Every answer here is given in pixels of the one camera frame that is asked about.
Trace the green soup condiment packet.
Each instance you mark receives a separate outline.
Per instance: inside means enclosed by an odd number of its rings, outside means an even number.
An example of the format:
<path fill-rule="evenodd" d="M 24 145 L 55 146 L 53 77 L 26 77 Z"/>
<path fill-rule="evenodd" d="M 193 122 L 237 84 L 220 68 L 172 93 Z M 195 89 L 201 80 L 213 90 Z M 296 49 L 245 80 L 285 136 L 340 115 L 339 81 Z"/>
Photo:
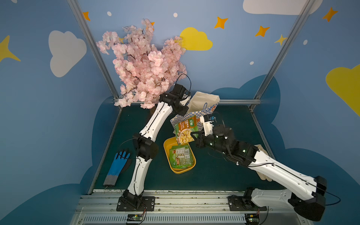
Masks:
<path fill-rule="evenodd" d="M 178 123 L 175 126 L 176 140 L 179 145 L 187 144 L 194 141 L 194 138 L 191 136 L 192 132 L 199 131 L 197 125 L 198 119 L 194 115 L 185 121 Z"/>

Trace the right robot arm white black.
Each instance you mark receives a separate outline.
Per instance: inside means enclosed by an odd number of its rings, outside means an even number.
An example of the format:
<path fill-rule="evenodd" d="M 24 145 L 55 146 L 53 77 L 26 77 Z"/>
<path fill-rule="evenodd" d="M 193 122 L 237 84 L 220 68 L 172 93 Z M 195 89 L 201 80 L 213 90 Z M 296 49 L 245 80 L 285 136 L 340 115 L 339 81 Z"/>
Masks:
<path fill-rule="evenodd" d="M 233 130 L 223 125 L 212 131 L 191 132 L 198 148 L 211 148 L 238 166 L 259 172 L 284 187 L 283 190 L 261 190 L 249 187 L 240 202 L 247 210 L 261 207 L 293 209 L 298 215 L 320 221 L 326 207 L 327 181 L 303 175 L 271 158 L 256 146 L 236 140 Z"/>

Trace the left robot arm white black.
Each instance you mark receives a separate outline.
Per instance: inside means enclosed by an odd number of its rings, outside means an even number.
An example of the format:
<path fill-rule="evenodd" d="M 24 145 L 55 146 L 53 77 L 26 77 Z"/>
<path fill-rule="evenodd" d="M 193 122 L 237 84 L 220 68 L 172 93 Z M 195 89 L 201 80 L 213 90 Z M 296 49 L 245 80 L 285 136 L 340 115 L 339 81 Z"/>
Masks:
<path fill-rule="evenodd" d="M 190 99 L 190 91 L 180 84 L 175 84 L 172 91 L 160 95 L 159 103 L 148 123 L 138 134 L 133 135 L 136 165 L 128 188 L 119 198 L 117 211 L 130 212 L 146 208 L 143 203 L 144 183 L 149 166 L 158 153 L 156 137 L 169 115 L 186 114 L 187 102 Z"/>

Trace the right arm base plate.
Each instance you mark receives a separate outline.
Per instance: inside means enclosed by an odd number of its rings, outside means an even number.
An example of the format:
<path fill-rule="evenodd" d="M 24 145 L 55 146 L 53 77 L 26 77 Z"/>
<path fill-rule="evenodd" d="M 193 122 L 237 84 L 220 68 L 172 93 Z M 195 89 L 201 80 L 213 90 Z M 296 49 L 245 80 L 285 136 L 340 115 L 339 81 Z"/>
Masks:
<path fill-rule="evenodd" d="M 251 200 L 243 199 L 242 196 L 228 196 L 228 205 L 229 209 L 232 212 L 240 212 L 240 211 L 267 211 L 267 207 L 259 207 L 256 206 Z"/>

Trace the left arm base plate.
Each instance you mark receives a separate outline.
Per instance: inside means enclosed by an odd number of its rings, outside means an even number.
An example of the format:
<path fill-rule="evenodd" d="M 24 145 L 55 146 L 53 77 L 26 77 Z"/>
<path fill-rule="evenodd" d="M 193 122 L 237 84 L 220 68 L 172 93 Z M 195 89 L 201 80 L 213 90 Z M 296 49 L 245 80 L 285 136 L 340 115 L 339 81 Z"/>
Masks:
<path fill-rule="evenodd" d="M 121 196 L 118 200 L 116 207 L 117 212 L 142 212 L 146 210 L 147 212 L 153 212 L 155 207 L 154 196 L 143 196 L 143 197 L 134 197 L 126 198 Z"/>

